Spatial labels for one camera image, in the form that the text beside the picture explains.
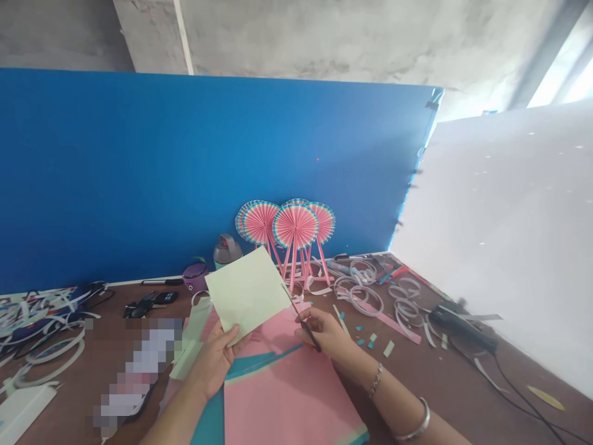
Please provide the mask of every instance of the scissors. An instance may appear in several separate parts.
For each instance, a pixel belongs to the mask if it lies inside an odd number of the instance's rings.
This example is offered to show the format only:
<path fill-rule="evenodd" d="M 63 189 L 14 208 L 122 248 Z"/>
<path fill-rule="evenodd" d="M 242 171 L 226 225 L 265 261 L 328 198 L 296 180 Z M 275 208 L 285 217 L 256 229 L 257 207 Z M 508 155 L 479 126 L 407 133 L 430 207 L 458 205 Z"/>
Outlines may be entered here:
<path fill-rule="evenodd" d="M 307 334 L 309 334 L 309 337 L 311 337 L 311 340 L 313 340 L 313 344 L 315 345 L 315 349 L 317 349 L 317 352 L 321 352 L 321 346 L 319 345 L 319 342 L 315 339 L 315 336 L 313 335 L 313 331 L 311 330 L 309 325 L 303 321 L 303 317 L 301 317 L 301 314 L 297 310 L 297 307 L 295 306 L 295 302 L 292 300 L 292 298 L 290 298 L 290 294 L 286 290 L 286 287 L 282 286 L 282 288 L 286 292 L 286 296 L 290 300 L 292 307 L 295 309 L 295 312 L 298 315 L 298 319 L 301 321 L 301 327 L 307 332 Z"/>

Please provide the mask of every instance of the purple container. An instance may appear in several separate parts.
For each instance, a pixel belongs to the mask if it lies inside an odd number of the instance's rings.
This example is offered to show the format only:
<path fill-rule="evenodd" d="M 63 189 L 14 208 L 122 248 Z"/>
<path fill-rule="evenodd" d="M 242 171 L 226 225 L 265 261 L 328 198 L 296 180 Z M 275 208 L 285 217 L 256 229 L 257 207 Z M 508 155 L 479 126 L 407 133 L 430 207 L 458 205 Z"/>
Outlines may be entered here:
<path fill-rule="evenodd" d="M 187 289 L 192 292 L 200 292 L 207 290 L 206 275 L 208 275 L 208 267 L 203 261 L 196 261 L 185 268 L 181 278 L 187 286 Z"/>

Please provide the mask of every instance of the left hand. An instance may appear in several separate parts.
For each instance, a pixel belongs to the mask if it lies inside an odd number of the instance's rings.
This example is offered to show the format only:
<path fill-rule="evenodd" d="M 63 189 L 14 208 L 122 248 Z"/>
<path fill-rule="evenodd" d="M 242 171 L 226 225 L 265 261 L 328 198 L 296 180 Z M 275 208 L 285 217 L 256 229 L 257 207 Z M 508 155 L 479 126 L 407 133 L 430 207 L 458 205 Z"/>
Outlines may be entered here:
<path fill-rule="evenodd" d="M 213 327 L 208 340 L 202 346 L 198 358 L 193 364 L 187 379 L 194 381 L 198 390 L 207 400 L 210 400 L 221 388 L 224 378 L 235 361 L 235 356 L 243 349 L 251 338 L 247 334 L 232 347 L 227 345 L 233 341 L 239 332 L 239 325 L 233 326 L 230 331 L 224 332 L 219 320 Z"/>

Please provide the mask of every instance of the pink paper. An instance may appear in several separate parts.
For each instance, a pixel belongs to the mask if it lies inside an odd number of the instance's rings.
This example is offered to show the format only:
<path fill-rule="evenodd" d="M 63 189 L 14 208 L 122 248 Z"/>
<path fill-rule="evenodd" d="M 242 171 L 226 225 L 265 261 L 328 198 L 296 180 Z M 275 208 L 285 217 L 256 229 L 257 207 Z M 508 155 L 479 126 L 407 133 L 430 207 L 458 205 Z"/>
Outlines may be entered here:
<path fill-rule="evenodd" d="M 351 443 L 367 431 L 329 358 L 310 347 L 227 380 L 224 424 L 225 445 Z"/>
<path fill-rule="evenodd" d="M 359 301 L 358 304 L 363 308 L 366 309 L 369 312 L 375 312 L 377 309 L 374 308 L 373 306 L 371 306 L 368 303 L 363 303 L 362 301 Z M 406 334 L 406 332 L 404 332 L 404 330 L 402 329 L 402 327 L 397 323 L 397 321 L 389 318 L 387 315 L 385 315 L 385 313 L 380 313 L 377 318 L 379 320 L 381 320 L 383 323 L 385 323 L 387 326 L 390 326 L 391 328 L 393 328 L 394 330 L 398 331 L 401 335 L 403 335 L 406 338 L 409 338 L 410 340 L 412 340 L 414 343 L 416 344 L 420 344 L 420 342 L 422 341 L 422 337 L 419 336 L 418 334 L 412 333 L 411 337 L 408 337 L 408 335 Z"/>
<path fill-rule="evenodd" d="M 274 315 L 267 322 L 262 324 L 258 329 L 253 331 L 251 341 L 245 345 L 243 350 L 237 355 L 238 357 L 249 357 L 250 355 L 267 354 L 274 352 L 281 354 L 301 344 L 301 341 L 295 337 L 295 329 L 299 327 L 295 323 L 296 315 L 293 315 L 290 310 L 285 309 Z M 200 337 L 200 341 L 205 341 L 212 331 L 212 328 L 218 321 L 219 317 L 213 309 L 210 317 L 206 321 L 204 330 Z"/>

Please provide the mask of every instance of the right hand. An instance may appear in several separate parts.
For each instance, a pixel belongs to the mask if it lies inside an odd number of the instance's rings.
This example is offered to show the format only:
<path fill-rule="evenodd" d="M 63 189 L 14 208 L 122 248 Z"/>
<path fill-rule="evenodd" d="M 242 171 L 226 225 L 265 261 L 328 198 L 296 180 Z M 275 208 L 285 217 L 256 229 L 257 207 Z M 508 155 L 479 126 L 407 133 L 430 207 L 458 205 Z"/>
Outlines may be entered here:
<path fill-rule="evenodd" d="M 358 349 L 330 313 L 311 307 L 302 311 L 301 317 L 313 331 L 321 350 L 337 363 L 343 364 L 346 359 L 351 357 L 352 352 Z M 295 323 L 300 323 L 299 317 L 295 319 Z M 300 338 L 303 343 L 313 345 L 309 334 L 303 328 L 298 328 L 295 331 L 295 336 Z"/>

